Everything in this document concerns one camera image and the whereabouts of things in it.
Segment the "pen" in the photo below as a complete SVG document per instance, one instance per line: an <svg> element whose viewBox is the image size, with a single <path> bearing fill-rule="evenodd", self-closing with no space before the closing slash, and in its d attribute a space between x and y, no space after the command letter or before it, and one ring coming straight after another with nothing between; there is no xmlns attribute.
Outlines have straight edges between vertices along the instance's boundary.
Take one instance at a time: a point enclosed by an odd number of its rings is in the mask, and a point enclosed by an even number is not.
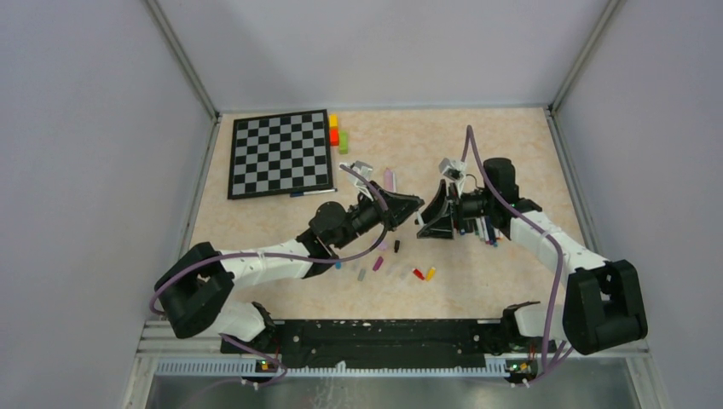
<svg viewBox="0 0 723 409"><path fill-rule="evenodd" d="M290 194L292 198L299 198L301 196L309 196L311 194L322 194L322 193L334 193L337 191L337 188L334 189L327 189L327 190L313 190L311 192L295 192Z"/></svg>

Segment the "white wall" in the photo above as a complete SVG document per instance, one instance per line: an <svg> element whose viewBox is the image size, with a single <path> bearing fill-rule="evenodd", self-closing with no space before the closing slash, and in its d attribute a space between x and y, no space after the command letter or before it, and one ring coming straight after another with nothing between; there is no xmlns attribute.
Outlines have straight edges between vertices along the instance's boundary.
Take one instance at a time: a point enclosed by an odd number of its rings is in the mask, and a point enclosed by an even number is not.
<svg viewBox="0 0 723 409"><path fill-rule="evenodd" d="M0 407L115 407L210 122L140 1L2 10Z"/></svg>
<svg viewBox="0 0 723 409"><path fill-rule="evenodd" d="M217 108L549 103L606 0L160 0Z"/></svg>
<svg viewBox="0 0 723 409"><path fill-rule="evenodd" d="M723 388L723 3L628 2L562 111L602 246L638 269L675 407Z"/></svg>

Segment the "red block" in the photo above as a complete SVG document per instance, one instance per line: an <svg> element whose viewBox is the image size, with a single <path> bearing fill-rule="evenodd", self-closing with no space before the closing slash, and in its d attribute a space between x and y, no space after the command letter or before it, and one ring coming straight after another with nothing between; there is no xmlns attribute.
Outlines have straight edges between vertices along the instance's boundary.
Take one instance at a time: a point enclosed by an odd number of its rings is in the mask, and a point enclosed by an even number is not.
<svg viewBox="0 0 723 409"><path fill-rule="evenodd" d="M332 128L329 131L329 141L332 143L333 147L338 147L338 129Z"/></svg>

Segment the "chessboard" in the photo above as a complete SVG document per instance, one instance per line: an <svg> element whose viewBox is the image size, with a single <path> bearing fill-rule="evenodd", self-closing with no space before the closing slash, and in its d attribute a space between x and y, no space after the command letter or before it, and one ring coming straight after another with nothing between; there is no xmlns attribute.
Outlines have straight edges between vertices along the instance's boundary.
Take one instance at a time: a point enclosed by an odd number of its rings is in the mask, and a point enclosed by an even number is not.
<svg viewBox="0 0 723 409"><path fill-rule="evenodd" d="M333 188L327 110L234 121L228 198Z"/></svg>

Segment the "beige tabletop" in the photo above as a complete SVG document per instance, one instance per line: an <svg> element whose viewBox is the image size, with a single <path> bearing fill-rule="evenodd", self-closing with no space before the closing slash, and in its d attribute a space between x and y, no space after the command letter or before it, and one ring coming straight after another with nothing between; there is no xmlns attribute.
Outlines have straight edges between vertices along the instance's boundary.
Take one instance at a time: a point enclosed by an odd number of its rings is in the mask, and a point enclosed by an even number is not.
<svg viewBox="0 0 723 409"><path fill-rule="evenodd" d="M460 157L465 128L471 124L483 160L510 158L521 196L533 199L582 242L541 108L336 113L350 142L348 155L333 148L335 167L339 161L361 160L374 167L373 179L380 185L389 167L396 172L399 193L415 194L426 203L441 178L437 164L445 157ZM192 244L210 241L223 250L279 244L303 232L322 203L333 200L347 207L356 202L355 189L338 169L334 174L338 193L226 199L233 122L251 116L257 115L223 115ZM468 163L468 172L479 178L471 154ZM470 190L473 180L467 183ZM455 240L416 239L418 229L410 219L389 233L387 251L374 251L312 279L283 279L239 290L234 297L260 302L277 319L494 318L510 304L545 302L549 297L552 273L521 247L503 240L493 248L473 234ZM338 254L349 256L368 248L380 231L373 229ZM397 254L391 250L395 239L402 242ZM378 256L384 264L372 272ZM426 273L432 266L437 273L429 282L411 274L413 268ZM360 282L361 268L367 273ZM558 302L563 295L561 291Z"/></svg>

